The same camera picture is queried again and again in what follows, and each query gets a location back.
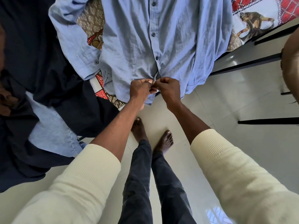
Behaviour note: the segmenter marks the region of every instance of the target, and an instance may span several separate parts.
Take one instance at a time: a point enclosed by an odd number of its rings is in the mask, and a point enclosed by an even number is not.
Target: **ribbed cuff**
[[[234,147],[214,129],[201,132],[191,143],[191,151],[197,162],[206,162],[220,156],[225,150]]]
[[[108,197],[121,170],[119,160],[107,149],[88,144],[55,181],[91,190],[96,197]]]

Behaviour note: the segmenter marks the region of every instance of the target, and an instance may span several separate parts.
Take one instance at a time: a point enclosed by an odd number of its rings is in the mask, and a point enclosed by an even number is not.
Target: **person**
[[[299,195],[290,192],[239,148],[210,129],[181,103],[176,79],[134,80],[130,101],[58,176],[34,196],[13,223],[97,223],[118,176],[130,130],[137,141],[123,192],[119,223],[152,223],[149,194],[153,169],[163,223],[195,223],[180,181],[163,158],[172,145],[167,131],[151,152],[142,121],[135,118],[159,89],[177,118],[200,168],[225,213],[237,223],[299,223]]]

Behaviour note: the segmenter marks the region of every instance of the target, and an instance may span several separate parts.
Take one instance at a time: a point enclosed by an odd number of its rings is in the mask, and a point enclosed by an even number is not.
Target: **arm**
[[[13,223],[84,223],[99,221],[121,168],[129,132],[151,90],[150,80],[135,80],[130,101],[117,117],[71,162],[48,191],[33,197]]]
[[[176,81],[162,78],[155,87],[180,122],[226,214],[237,223],[298,223],[299,196],[184,107]]]

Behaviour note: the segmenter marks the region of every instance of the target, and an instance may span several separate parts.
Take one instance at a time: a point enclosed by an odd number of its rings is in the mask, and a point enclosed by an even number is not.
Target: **shirt placket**
[[[159,48],[159,34],[158,34],[158,18],[159,8],[158,0],[150,0],[150,40],[152,45],[152,52],[154,54],[158,70],[160,66],[160,48]]]

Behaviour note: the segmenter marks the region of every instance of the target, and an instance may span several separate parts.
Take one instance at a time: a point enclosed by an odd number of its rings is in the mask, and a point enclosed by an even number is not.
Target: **hand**
[[[167,108],[171,112],[173,112],[177,106],[181,105],[181,90],[180,82],[178,80],[163,77],[154,83],[154,87],[160,90]]]
[[[152,79],[133,80],[130,86],[130,100],[137,100],[144,107],[147,96],[156,93],[157,90],[152,88]]]

